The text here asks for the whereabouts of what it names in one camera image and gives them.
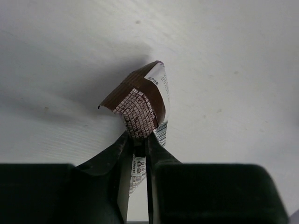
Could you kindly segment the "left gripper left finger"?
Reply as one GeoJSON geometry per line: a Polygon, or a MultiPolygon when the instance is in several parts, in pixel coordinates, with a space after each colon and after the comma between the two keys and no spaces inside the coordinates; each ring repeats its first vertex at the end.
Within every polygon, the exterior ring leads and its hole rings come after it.
{"type": "Polygon", "coordinates": [[[124,224],[128,212],[128,134],[77,166],[71,178],[71,224],[124,224]]]}

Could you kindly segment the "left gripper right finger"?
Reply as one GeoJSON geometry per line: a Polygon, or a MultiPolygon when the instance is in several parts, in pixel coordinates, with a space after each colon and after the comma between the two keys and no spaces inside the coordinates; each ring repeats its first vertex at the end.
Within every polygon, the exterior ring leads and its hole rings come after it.
{"type": "Polygon", "coordinates": [[[145,140],[147,199],[150,224],[160,223],[156,173],[160,166],[180,164],[181,162],[160,145],[157,137],[152,133],[145,140]]]}

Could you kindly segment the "brown snack packet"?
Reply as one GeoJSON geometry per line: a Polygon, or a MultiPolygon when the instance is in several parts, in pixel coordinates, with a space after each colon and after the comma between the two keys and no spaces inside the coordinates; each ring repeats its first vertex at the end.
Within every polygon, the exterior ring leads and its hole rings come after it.
{"type": "Polygon", "coordinates": [[[152,133],[166,145],[170,94],[164,63],[151,62],[131,72],[100,104],[122,119],[133,140],[133,161],[129,192],[146,178],[146,158],[142,142],[152,133]]]}

